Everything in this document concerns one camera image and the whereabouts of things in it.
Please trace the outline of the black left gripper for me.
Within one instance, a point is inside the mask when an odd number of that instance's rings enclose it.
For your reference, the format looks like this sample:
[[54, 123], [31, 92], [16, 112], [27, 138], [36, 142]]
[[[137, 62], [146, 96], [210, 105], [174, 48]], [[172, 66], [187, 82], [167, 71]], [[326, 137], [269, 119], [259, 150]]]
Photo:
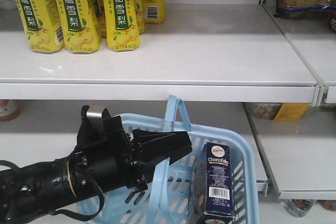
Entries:
[[[143, 191], [153, 181], [155, 167], [165, 159], [169, 165], [192, 152], [186, 131], [151, 132], [133, 130], [133, 140], [121, 117], [82, 117], [77, 145], [68, 156], [73, 192], [90, 198], [121, 187]], [[138, 160], [148, 156], [148, 160]]]

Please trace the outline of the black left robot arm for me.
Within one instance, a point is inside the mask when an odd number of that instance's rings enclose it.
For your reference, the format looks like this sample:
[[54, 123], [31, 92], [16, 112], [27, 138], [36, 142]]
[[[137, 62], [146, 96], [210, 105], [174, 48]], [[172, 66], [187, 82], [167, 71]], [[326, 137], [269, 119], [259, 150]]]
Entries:
[[52, 162], [18, 167], [1, 161], [1, 223], [29, 223], [44, 215], [88, 221], [96, 214], [67, 210], [68, 205], [121, 188], [144, 191], [158, 163], [174, 163], [192, 151], [185, 131], [125, 132], [119, 116], [83, 118], [74, 150]]

